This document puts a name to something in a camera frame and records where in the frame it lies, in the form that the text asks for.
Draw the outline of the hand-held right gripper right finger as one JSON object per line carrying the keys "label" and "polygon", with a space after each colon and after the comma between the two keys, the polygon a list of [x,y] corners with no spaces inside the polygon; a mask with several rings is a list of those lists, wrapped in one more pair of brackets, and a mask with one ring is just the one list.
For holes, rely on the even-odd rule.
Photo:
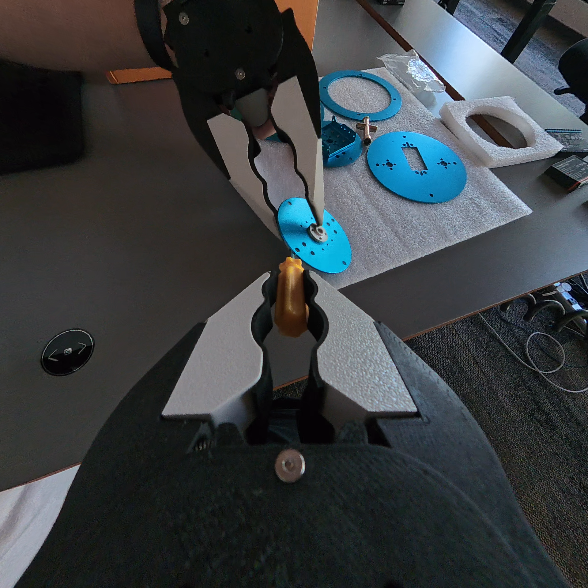
{"label": "hand-held right gripper right finger", "polygon": [[335,432],[350,421],[414,417],[417,407],[375,321],[317,273],[305,273],[311,352],[305,407]]}

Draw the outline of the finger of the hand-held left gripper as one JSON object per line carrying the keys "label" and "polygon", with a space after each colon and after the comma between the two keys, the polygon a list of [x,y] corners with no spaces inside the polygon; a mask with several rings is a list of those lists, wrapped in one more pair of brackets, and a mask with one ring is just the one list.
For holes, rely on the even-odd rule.
{"label": "finger of the hand-held left gripper", "polygon": [[254,156],[250,150],[257,145],[256,139],[242,121],[218,114],[208,120],[208,126],[217,144],[229,181],[265,226],[282,239],[277,225],[277,210],[268,197],[265,180],[257,172]]}
{"label": "finger of the hand-held left gripper", "polygon": [[295,169],[317,226],[323,225],[325,189],[322,138],[308,111],[297,77],[280,83],[270,107],[276,130],[283,132],[295,155]]}

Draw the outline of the yellow handled screwdriver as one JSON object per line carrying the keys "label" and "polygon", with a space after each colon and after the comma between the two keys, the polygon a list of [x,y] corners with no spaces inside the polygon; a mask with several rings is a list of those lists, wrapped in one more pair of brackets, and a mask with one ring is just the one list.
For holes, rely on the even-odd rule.
{"label": "yellow handled screwdriver", "polygon": [[307,331],[308,307],[305,300],[304,269],[300,259],[287,257],[279,265],[275,324],[280,334],[299,337]]}

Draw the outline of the small blue round plate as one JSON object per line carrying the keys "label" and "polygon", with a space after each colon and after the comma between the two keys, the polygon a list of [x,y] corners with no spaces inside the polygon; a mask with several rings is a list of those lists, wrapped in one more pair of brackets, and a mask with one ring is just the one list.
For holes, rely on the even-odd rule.
{"label": "small blue round plate", "polygon": [[315,221],[305,198],[289,198],[277,212],[277,223],[290,250],[307,265],[326,273],[339,273],[349,268],[352,250],[339,222],[327,211],[323,214],[326,241],[315,241],[308,227]]}

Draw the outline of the grey desk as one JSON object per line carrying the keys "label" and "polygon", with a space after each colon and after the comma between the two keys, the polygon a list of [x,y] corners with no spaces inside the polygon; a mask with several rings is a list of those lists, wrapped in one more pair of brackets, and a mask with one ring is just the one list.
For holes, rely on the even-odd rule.
{"label": "grey desk", "polygon": [[581,129],[587,125],[544,92],[514,65],[459,23],[434,1],[403,6],[358,4],[401,45],[414,48],[458,96],[482,99],[511,96],[542,128]]}
{"label": "grey desk", "polygon": [[[1,490],[80,462],[129,389],[290,253],[196,142],[174,82],[83,72],[85,151],[1,176]],[[587,196],[494,170],[532,213],[342,287],[408,338],[587,269]],[[40,358],[82,329],[66,376]]]}

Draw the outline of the round black desk grommet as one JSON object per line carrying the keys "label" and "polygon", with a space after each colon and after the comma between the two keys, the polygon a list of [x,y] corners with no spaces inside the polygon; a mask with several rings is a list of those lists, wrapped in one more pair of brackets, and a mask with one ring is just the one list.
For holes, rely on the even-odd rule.
{"label": "round black desk grommet", "polygon": [[45,346],[40,363],[48,374],[66,376],[79,370],[92,356],[94,339],[82,329],[70,329],[54,336]]}

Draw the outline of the orange cardboard box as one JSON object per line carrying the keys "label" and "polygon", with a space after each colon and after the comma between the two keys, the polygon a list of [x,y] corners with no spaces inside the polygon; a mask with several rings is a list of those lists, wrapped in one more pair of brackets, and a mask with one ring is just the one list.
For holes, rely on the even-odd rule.
{"label": "orange cardboard box", "polygon": [[[275,4],[280,12],[283,12],[288,8],[293,10],[297,27],[304,37],[308,47],[312,49],[319,1],[275,1]],[[110,70],[106,72],[106,76],[111,84],[127,84],[169,79],[172,77],[172,74],[165,69],[151,67]]]}

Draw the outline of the clear plastic bag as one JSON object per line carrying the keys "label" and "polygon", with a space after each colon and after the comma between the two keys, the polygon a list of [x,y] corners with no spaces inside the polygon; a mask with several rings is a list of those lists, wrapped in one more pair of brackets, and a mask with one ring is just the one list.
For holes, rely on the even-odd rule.
{"label": "clear plastic bag", "polygon": [[443,82],[425,64],[419,54],[411,49],[402,55],[385,54],[378,57],[387,71],[396,77],[414,95],[441,93],[446,88]]}

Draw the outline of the white foam sheet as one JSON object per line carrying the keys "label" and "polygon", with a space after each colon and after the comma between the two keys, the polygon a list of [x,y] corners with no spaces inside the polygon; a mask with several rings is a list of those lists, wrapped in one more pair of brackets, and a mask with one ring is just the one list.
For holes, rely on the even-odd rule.
{"label": "white foam sheet", "polygon": [[334,275],[321,273],[338,289],[532,213],[384,67],[369,72],[393,84],[402,101],[399,113],[376,123],[378,135],[409,130],[440,140],[465,164],[467,183],[457,198],[425,204],[396,196],[381,186],[364,154],[348,166],[326,168],[326,210],[344,228],[352,250],[349,269]]}

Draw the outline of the large blue round plate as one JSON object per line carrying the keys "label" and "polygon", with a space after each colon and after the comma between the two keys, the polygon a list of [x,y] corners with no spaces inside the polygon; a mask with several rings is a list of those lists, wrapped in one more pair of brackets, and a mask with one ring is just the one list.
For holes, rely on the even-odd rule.
{"label": "large blue round plate", "polygon": [[415,132],[382,135],[369,147],[367,162],[384,187],[415,202],[450,201],[467,181],[457,154],[444,143]]}

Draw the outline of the brown wooden table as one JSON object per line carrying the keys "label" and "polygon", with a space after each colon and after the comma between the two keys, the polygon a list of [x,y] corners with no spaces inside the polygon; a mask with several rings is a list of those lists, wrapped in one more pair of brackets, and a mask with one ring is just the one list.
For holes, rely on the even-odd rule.
{"label": "brown wooden table", "polygon": [[543,25],[557,1],[533,1],[525,16],[517,26],[501,51],[501,55],[514,63],[523,52],[533,35]]}

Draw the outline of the white shirt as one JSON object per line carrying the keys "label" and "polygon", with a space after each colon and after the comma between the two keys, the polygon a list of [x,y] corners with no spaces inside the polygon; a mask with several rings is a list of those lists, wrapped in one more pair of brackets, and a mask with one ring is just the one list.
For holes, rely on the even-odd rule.
{"label": "white shirt", "polygon": [[1,587],[13,587],[37,554],[78,468],[1,492]]}

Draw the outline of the black office chair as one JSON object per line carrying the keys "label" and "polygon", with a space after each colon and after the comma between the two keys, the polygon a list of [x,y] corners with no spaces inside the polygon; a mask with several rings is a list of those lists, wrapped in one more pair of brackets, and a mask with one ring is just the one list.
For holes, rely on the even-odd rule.
{"label": "black office chair", "polygon": [[572,93],[587,104],[587,44],[587,38],[578,41],[560,58],[558,69],[567,85],[556,88],[555,95]]}

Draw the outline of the blue disc with bracket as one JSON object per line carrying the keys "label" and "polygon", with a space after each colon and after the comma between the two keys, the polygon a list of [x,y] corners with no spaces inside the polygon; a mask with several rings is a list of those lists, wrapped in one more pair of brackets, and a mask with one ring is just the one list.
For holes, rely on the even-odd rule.
{"label": "blue disc with bracket", "polygon": [[335,116],[330,122],[323,121],[321,137],[324,168],[349,165],[362,154],[361,137],[345,124],[339,123]]}

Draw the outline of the white foam frame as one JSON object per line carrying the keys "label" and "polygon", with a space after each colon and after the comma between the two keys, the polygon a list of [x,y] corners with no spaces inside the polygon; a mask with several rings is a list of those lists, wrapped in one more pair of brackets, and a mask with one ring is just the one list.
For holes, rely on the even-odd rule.
{"label": "white foam frame", "polygon": [[[445,126],[488,168],[551,158],[563,149],[510,96],[447,102],[439,113]],[[473,115],[490,115],[510,123],[522,133],[527,146],[513,149],[489,143],[468,126],[466,119]]]}

